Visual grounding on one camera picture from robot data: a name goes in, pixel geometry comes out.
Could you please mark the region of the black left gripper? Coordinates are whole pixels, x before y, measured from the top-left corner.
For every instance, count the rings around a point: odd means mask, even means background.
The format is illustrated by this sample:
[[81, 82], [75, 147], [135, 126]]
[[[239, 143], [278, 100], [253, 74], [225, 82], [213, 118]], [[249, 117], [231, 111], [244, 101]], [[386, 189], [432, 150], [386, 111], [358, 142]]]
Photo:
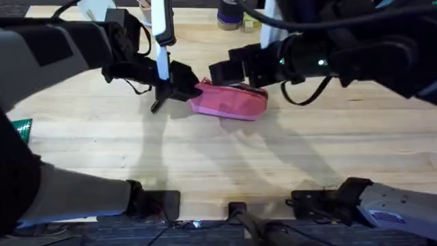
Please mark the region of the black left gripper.
[[148, 85], [151, 89], [156, 89], [157, 100], [170, 98], [186, 102], [203, 93], [201, 89], [195, 87], [199, 79], [192, 68], [176, 60], [170, 63], [173, 83], [176, 85], [173, 85], [169, 79], [159, 77], [157, 61], [149, 57], [152, 49], [149, 48], [142, 53], [137, 47], [142, 33], [145, 34], [148, 43], [152, 43], [151, 33], [144, 24], [136, 22], [124, 27], [110, 21], [102, 22], [101, 27], [106, 45], [101, 68], [107, 83], [111, 83], [114, 79], [123, 79], [127, 82], [135, 81]]

